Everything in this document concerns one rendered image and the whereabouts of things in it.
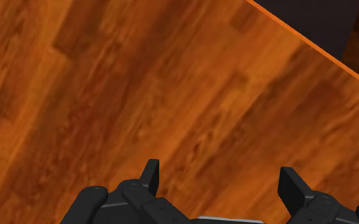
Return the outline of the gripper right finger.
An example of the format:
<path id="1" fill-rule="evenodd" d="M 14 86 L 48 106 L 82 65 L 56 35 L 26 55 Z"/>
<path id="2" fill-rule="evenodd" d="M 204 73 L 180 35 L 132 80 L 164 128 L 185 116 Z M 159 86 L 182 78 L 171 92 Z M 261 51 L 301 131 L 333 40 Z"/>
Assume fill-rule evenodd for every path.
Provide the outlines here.
<path id="1" fill-rule="evenodd" d="M 291 167 L 280 169 L 278 195 L 291 216 L 286 224 L 359 224 L 359 205 L 351 210 L 312 190 Z"/>

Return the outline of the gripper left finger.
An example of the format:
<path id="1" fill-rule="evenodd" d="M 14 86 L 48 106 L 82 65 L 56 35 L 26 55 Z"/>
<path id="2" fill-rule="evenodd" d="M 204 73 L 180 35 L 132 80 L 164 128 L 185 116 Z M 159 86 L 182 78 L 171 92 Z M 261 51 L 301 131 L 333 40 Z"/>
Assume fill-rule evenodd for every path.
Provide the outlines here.
<path id="1" fill-rule="evenodd" d="M 140 178 L 80 191 L 60 224 L 195 224 L 167 199 L 156 197 L 159 160 L 150 159 Z"/>

